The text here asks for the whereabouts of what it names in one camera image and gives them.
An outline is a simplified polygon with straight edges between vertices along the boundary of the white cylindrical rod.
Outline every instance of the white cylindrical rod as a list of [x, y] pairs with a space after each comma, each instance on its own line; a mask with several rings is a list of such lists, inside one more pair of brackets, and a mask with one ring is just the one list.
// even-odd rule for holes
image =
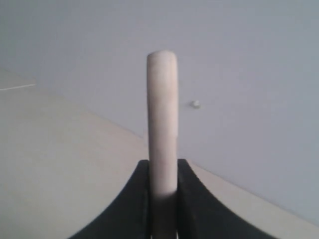
[[176, 238], [178, 83], [173, 52], [148, 55], [150, 187], [154, 239]]

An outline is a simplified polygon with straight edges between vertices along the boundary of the small white dot on wall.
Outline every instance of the small white dot on wall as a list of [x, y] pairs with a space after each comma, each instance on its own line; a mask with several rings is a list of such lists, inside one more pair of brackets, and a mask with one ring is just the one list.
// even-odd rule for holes
[[199, 109], [199, 108], [201, 108], [201, 104], [200, 104], [200, 102], [199, 102], [198, 100], [192, 101], [192, 102], [190, 103], [190, 106], [192, 106], [194, 109]]

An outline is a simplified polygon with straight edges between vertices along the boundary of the light gray wall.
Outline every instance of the light gray wall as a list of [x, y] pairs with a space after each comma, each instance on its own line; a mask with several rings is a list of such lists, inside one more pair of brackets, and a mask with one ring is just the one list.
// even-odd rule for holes
[[175, 51], [180, 156], [319, 225], [318, 7], [2, 0], [0, 65], [143, 135], [146, 55]]

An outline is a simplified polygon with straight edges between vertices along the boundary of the black curved base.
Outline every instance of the black curved base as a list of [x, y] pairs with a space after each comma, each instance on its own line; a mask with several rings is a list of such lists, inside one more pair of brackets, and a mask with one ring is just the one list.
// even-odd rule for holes
[[[150, 239], [149, 162], [141, 160], [124, 189], [93, 222], [70, 239]], [[180, 239], [273, 239], [219, 202], [184, 159], [178, 160]]]

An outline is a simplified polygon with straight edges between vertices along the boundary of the floor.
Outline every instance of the floor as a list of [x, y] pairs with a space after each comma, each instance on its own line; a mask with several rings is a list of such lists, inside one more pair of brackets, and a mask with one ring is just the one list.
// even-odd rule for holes
[[[65, 239], [119, 193], [145, 141], [0, 69], [0, 238]], [[235, 213], [282, 239], [319, 238], [319, 228], [195, 166]]]

